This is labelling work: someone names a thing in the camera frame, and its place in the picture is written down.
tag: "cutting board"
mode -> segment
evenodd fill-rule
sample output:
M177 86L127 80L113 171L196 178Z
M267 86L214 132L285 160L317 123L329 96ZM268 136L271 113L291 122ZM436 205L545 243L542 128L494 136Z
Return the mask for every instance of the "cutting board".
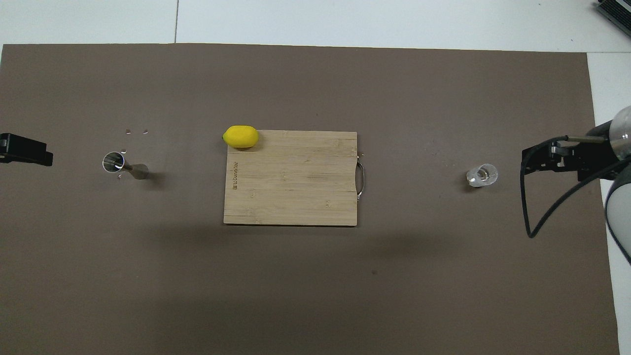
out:
M357 225L357 132L258 132L228 147L224 223Z

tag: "brown table mat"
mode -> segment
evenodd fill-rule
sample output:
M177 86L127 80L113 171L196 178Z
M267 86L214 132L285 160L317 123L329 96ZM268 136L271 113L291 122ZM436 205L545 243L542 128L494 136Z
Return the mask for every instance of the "brown table mat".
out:
M357 131L358 227L222 224L233 124ZM519 201L521 150L593 126L581 53L5 45L0 130L55 157L0 166L0 346L617 354L599 186L534 240ZM104 172L122 149L153 178ZM528 176L531 218L574 183Z

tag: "white table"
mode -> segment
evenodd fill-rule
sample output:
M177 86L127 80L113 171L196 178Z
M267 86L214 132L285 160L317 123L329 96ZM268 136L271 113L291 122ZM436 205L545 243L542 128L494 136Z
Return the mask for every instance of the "white table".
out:
M0 1L0 44L207 42L587 52L600 124L631 105L631 38L598 14L594 3L9 0ZM603 197L609 185L601 182ZM610 236L608 244L620 353L631 355L631 265Z

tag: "stainless steel jigger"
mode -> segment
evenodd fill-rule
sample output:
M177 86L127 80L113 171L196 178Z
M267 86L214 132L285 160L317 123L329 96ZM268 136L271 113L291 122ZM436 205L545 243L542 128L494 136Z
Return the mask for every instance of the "stainless steel jigger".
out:
M103 169L107 172L119 172L119 171L127 171L134 177L134 179L144 180L147 178L149 174L149 169L147 169L147 165L144 164L134 164L125 161L125 157L122 156L119 152L111 152L108 153L103 158Z

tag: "glass cup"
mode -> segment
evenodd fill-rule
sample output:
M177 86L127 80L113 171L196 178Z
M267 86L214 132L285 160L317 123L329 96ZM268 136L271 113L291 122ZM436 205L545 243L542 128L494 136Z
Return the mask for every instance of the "glass cup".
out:
M125 157L119 152L108 153L103 158L103 169L107 172L119 172L127 171L134 177L134 179L144 180L149 174L147 165L144 164L130 164L125 161Z
M497 169L491 164L482 164L467 172L467 181L474 188L491 185L497 181Z

